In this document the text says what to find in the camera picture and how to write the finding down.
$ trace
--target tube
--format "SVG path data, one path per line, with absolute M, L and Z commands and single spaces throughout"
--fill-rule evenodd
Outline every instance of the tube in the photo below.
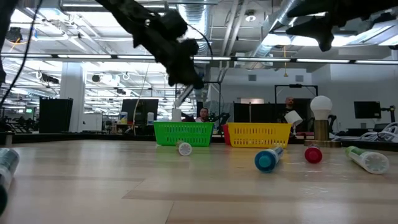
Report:
M 346 155 L 371 174 L 383 174 L 389 168 L 388 158 L 378 152 L 369 152 L 350 146 L 346 149 Z
M 183 140 L 177 141 L 176 147 L 181 156 L 189 156 L 192 153 L 192 146 Z
M 322 152 L 317 144 L 311 144 L 304 152 L 304 157 L 309 163 L 319 163 L 322 160 Z
M 0 149 L 0 215 L 6 209 L 8 195 L 15 170 L 19 163 L 19 155 L 13 149 Z
M 284 149 L 281 146 L 263 150 L 255 156 L 254 164 L 260 171 L 272 172 L 283 154 Z

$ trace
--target computer screen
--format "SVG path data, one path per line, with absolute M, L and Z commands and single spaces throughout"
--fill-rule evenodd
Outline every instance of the computer screen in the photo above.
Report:
M 356 119 L 381 118 L 380 102 L 378 101 L 356 101 L 354 110 Z

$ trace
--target black cable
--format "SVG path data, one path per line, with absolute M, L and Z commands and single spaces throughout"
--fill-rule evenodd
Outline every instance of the black cable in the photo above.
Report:
M 35 25 L 37 13 L 39 12 L 39 9 L 42 6 L 42 3 L 43 3 L 43 0 L 40 0 L 38 5 L 37 5 L 37 8 L 35 10 L 35 14 L 33 15 L 33 20 L 32 20 L 32 23 L 30 24 L 29 38 L 27 39 L 27 43 L 26 43 L 26 49 L 25 49 L 25 53 L 24 53 L 24 58 L 22 59 L 21 66 L 19 67 L 19 70 L 18 70 L 17 74 L 15 75 L 15 78 L 12 81 L 9 89 L 7 90 L 6 94 L 4 94 L 4 96 L 1 99 L 0 108 L 2 108 L 2 105 L 4 104 L 4 101 L 6 100 L 7 96 L 10 94 L 10 91 L 14 87 L 15 82 L 17 82 L 17 80 L 19 78 L 19 75 L 21 75 L 22 70 L 24 69 L 26 58 L 27 58 L 27 53 L 28 53 L 29 47 L 30 47 L 30 41 L 31 41 L 32 35 L 33 35 L 33 30 L 34 30 L 34 25 Z
M 207 39 L 207 37 L 206 37 L 204 34 L 202 34 L 198 29 L 194 28 L 191 24 L 188 24 L 188 26 L 190 26 L 192 29 L 194 29 L 195 31 L 197 31 L 197 32 L 204 38 L 204 40 L 205 40 L 206 43 L 207 43 L 207 46 L 209 46 L 210 55 L 211 55 L 211 57 L 213 58 L 213 49 L 211 48 L 210 42 L 209 42 L 209 40 Z

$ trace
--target gold lamp base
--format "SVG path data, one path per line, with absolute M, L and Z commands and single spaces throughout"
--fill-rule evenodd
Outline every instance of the gold lamp base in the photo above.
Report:
M 341 147 L 341 142 L 339 141 L 321 141 L 321 140 L 305 140 L 304 146 L 309 146 L 311 144 L 317 144 L 320 147 Z

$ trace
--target column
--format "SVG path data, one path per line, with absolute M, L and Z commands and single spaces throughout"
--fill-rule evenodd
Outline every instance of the column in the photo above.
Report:
M 86 72 L 82 63 L 63 62 L 60 98 L 73 99 L 70 116 L 70 132 L 81 132 L 83 129 L 83 113 L 85 110 Z

